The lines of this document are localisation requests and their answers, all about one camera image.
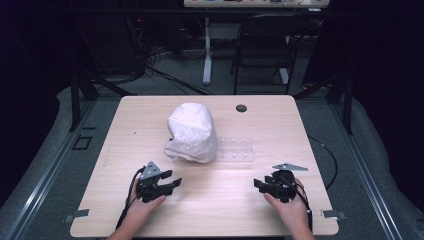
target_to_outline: chair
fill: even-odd
[[[237,37],[231,73],[234,72],[234,95],[237,94],[239,67],[290,69],[285,94],[288,94],[299,43],[309,28],[301,16],[259,14],[247,18]],[[296,36],[287,43],[286,36]]]

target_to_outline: cable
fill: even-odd
[[[134,177],[133,177],[133,178],[132,178],[132,180],[131,180],[130,189],[128,190],[128,196],[127,196],[127,199],[125,199],[125,207],[124,207],[124,210],[122,210],[121,216],[119,217],[119,220],[118,220],[118,223],[116,224],[116,228],[115,228],[115,229],[118,229],[118,228],[121,226],[122,221],[124,220],[125,216],[127,216],[128,209],[131,207],[131,205],[133,204],[133,202],[134,202],[136,199],[140,198],[140,196],[136,196],[136,197],[135,197],[135,198],[134,198],[134,199],[130,202],[131,193],[132,193],[132,190],[133,190],[133,186],[134,186],[135,178],[137,177],[137,175],[138,175],[138,174],[140,174],[141,172],[143,172],[145,168],[146,168],[146,167],[143,167],[143,168],[138,169],[138,170],[137,170],[137,172],[134,174]]]
[[[304,187],[302,186],[302,185],[300,185],[300,184],[296,184],[296,186],[299,186],[301,189],[302,189],[302,191],[303,191],[303,194],[304,194],[304,196],[303,196],[303,194],[301,194],[300,192],[299,192],[299,190],[297,190],[297,187],[295,187],[295,186],[293,186],[289,181],[287,181],[285,178],[281,178],[281,180],[283,180],[284,182],[286,182],[286,184],[288,185],[288,186],[290,186],[295,192],[296,192],[296,194],[300,197],[300,199],[302,200],[302,202],[303,202],[303,204],[305,204],[305,208],[306,208],[306,212],[307,212],[307,214],[308,214],[308,224],[309,224],[309,229],[311,230],[311,232],[313,231],[312,229],[313,229],[313,226],[312,226],[312,210],[311,210],[311,208],[309,207],[309,201],[308,201],[308,195],[306,194],[306,192],[305,192],[305,189],[304,189]]]
[[[164,72],[161,72],[161,71],[159,71],[159,70],[157,70],[157,69],[155,69],[155,68],[153,68],[153,67],[151,67],[151,66],[147,66],[147,68],[148,69],[150,69],[152,72],[153,72],[153,74],[155,74],[155,75],[157,75],[157,76],[159,76],[159,77],[162,77],[162,78],[165,78],[165,79],[167,79],[168,81],[170,81],[172,84],[174,84],[174,83],[177,83],[177,84],[180,84],[180,85],[182,85],[182,86],[184,86],[184,87],[186,87],[186,88],[189,88],[189,89],[191,89],[191,90],[193,90],[193,91],[195,91],[195,92],[197,92],[197,93],[199,93],[199,94],[201,94],[201,95],[214,95],[214,93],[213,92],[211,92],[211,91],[209,91],[208,89],[205,89],[205,88],[201,88],[201,87],[197,87],[197,86],[195,86],[195,85],[192,85],[192,84],[189,84],[189,83],[186,83],[186,82],[184,82],[184,81],[181,81],[181,80],[179,80],[179,79],[177,79],[177,78],[175,78],[175,77],[173,77],[173,76],[171,76],[171,75],[168,75],[168,74],[166,74],[166,73],[164,73]],[[183,91],[185,94],[187,94],[187,95],[189,95],[187,92],[185,92],[183,89],[181,89],[180,87],[178,87],[181,91]]]
[[[333,158],[333,161],[334,161],[334,168],[335,168],[335,170],[334,170],[334,175],[333,175],[333,178],[331,179],[331,181],[330,181],[330,183],[328,183],[328,185],[327,186],[325,186],[325,189],[326,190],[328,190],[329,188],[330,188],[330,186],[334,183],[334,180],[336,180],[336,177],[337,177],[337,173],[338,173],[338,171],[339,171],[339,167],[338,167],[338,164],[337,164],[337,159],[336,159],[336,157],[334,156],[334,154],[327,148],[327,146],[325,146],[322,142],[320,142],[320,141],[318,141],[316,138],[314,138],[314,137],[312,137],[312,136],[310,136],[309,134],[308,134],[308,138],[310,138],[310,139],[312,139],[312,140],[314,140],[315,142],[317,142],[319,145],[321,145],[321,147],[323,147],[330,155],[331,155],[331,157]]]

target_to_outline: hand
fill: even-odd
[[[295,181],[298,185],[297,190],[304,194],[303,189],[300,187],[303,187],[302,183],[299,179],[295,179]],[[264,197],[278,211],[281,221],[288,228],[293,239],[315,239],[309,229],[306,206],[297,194],[288,203],[282,203],[269,193],[265,193]]]
[[[133,185],[133,190],[130,197],[130,202],[136,198],[136,189],[137,183]],[[138,199],[135,199],[130,208],[128,209],[127,215],[122,221],[121,226],[109,236],[109,240],[113,239],[132,239],[137,231],[144,225],[147,219],[150,216],[150,213],[161,205],[166,199],[166,196],[160,196],[153,201],[144,203]]]

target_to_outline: wooden table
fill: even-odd
[[[207,8],[326,8],[330,0],[282,0],[271,2],[270,0],[184,0],[185,7]]]
[[[309,9],[310,11],[320,11],[321,8],[327,8],[330,0],[282,0],[281,2],[271,2],[270,0],[243,0],[243,1],[224,1],[224,0],[184,0],[186,8],[234,8],[234,9]],[[203,69],[203,84],[211,83],[212,73],[212,54],[211,54],[211,34],[210,31],[217,26],[213,26],[209,22],[209,18],[205,19],[205,67]],[[233,29],[231,35],[237,36],[238,27]],[[288,74],[286,69],[280,70],[283,83],[287,83]]]
[[[197,102],[209,107],[218,136],[246,137],[253,161],[213,161],[208,164],[173,163],[164,154],[170,138],[167,118],[179,104]],[[238,104],[247,106],[244,113]],[[277,212],[253,186],[263,181],[275,164],[306,167],[296,171],[313,211],[315,235],[333,235],[338,224],[324,218],[331,210],[320,172],[309,145],[296,103],[290,96],[134,96],[124,97],[117,109],[79,210],[74,237],[111,234],[124,207],[137,169],[154,161],[172,169],[168,183],[182,177],[181,186],[152,214],[139,232],[142,237],[232,237],[288,235]]]

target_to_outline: white plastic bag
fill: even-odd
[[[165,154],[172,160],[207,163],[215,158],[218,137],[209,109],[200,103],[183,103],[168,118],[172,138]]]

